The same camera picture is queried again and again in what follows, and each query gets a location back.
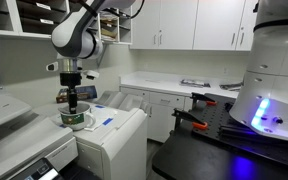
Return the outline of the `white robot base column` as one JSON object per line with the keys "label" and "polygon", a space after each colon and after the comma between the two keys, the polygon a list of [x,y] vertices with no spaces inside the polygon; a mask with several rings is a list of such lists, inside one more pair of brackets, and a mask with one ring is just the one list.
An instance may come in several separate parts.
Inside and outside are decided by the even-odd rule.
{"label": "white robot base column", "polygon": [[288,141],[288,0],[259,0],[242,87],[230,116]]}

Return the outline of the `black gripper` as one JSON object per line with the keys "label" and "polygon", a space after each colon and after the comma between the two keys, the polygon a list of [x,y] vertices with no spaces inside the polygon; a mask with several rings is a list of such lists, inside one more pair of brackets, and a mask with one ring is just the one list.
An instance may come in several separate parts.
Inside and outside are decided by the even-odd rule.
{"label": "black gripper", "polygon": [[81,74],[80,73],[61,73],[60,74],[60,84],[62,86],[67,86],[69,89],[67,90],[67,100],[68,100],[68,110],[69,113],[75,114],[77,107],[77,94],[74,89],[76,86],[81,84]]}

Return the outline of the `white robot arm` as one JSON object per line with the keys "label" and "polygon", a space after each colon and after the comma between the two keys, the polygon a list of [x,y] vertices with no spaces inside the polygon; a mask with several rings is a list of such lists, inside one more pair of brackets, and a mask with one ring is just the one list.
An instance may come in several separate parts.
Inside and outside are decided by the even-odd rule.
{"label": "white robot arm", "polygon": [[70,12],[57,25],[51,34],[52,44],[69,67],[60,73],[60,83],[67,86],[69,113],[75,114],[77,108],[77,92],[75,87],[81,84],[81,71],[77,68],[78,59],[87,59],[95,54],[100,42],[96,36],[87,31],[98,13],[106,8],[124,9],[130,7],[135,0],[76,0],[81,8]]}

